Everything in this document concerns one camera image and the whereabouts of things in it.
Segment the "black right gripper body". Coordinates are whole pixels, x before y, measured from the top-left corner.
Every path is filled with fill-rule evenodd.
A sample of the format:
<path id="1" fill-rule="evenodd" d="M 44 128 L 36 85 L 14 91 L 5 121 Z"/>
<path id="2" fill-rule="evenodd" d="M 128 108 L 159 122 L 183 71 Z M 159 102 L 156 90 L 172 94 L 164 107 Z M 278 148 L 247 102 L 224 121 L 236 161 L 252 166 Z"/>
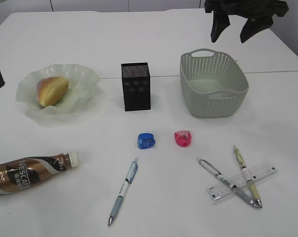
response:
<path id="1" fill-rule="evenodd" d="M 220 12 L 242 17 L 283 17 L 289 10 L 283 0 L 206 0 L 206 13 Z"/>

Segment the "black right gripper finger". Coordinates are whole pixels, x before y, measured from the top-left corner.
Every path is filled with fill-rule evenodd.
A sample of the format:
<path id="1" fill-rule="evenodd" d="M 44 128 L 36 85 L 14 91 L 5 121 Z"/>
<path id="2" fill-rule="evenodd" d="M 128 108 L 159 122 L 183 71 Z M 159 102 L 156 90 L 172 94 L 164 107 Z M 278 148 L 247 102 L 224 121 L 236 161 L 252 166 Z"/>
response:
<path id="1" fill-rule="evenodd" d="M 240 33 L 241 43 L 245 43 L 248 39 L 257 33 L 270 28 L 273 25 L 272 14 L 269 15 L 246 15 L 240 16 L 247 19 Z"/>
<path id="2" fill-rule="evenodd" d="M 221 33 L 230 26 L 229 17 L 225 12 L 213 11 L 213 25 L 211 31 L 211 41 L 216 42 Z"/>

